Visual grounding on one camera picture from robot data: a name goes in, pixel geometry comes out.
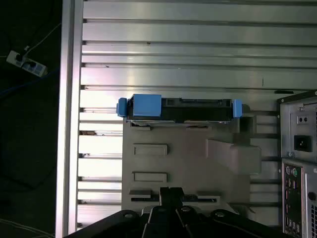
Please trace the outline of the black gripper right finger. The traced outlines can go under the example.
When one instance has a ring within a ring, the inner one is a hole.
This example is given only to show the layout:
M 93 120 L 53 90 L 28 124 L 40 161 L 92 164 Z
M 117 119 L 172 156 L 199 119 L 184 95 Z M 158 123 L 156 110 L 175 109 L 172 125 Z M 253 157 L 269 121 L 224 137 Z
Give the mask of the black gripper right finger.
M 262 225 L 224 209 L 208 215 L 183 205 L 184 192 L 180 187 L 170 189 L 175 215 L 170 225 L 172 238 L 289 238 L 282 231 Z

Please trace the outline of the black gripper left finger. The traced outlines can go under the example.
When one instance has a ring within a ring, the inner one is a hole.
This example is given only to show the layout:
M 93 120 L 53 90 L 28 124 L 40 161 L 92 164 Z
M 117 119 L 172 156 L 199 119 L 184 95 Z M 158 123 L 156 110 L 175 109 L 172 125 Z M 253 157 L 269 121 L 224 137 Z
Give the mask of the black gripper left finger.
M 159 205 L 150 213 L 139 215 L 133 210 L 121 210 L 103 218 L 67 238 L 166 238 L 175 227 L 176 210 L 183 206 L 183 189 L 161 187 Z

